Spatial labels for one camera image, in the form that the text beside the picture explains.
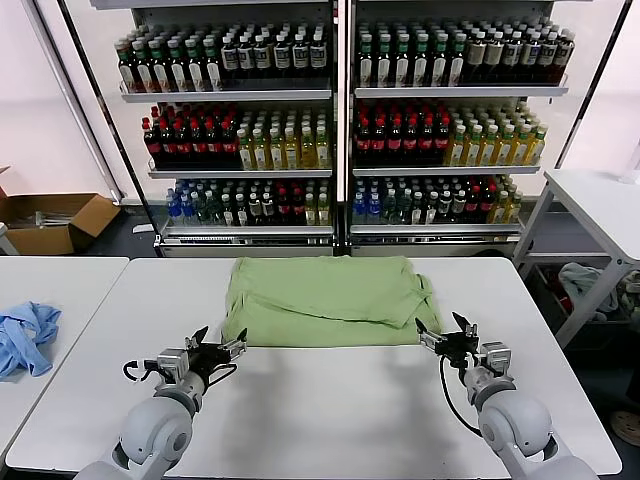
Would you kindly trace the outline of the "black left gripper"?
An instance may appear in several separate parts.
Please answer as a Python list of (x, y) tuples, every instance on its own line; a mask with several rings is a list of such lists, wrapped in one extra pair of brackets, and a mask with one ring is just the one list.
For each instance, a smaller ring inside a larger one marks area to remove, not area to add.
[(246, 352), (248, 333), (244, 328), (234, 340), (224, 344), (202, 343), (208, 330), (209, 327), (204, 326), (185, 338), (189, 370), (201, 378), (206, 389), (236, 371), (234, 360)]

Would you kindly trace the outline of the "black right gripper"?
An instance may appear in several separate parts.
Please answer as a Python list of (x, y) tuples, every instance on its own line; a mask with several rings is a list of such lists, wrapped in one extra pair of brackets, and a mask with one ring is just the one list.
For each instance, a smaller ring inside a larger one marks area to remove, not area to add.
[(419, 318), (415, 318), (417, 333), (422, 345), (446, 358), (453, 368), (465, 371), (479, 364), (478, 326), (457, 312), (453, 312), (452, 316), (462, 332), (440, 335), (428, 330)]

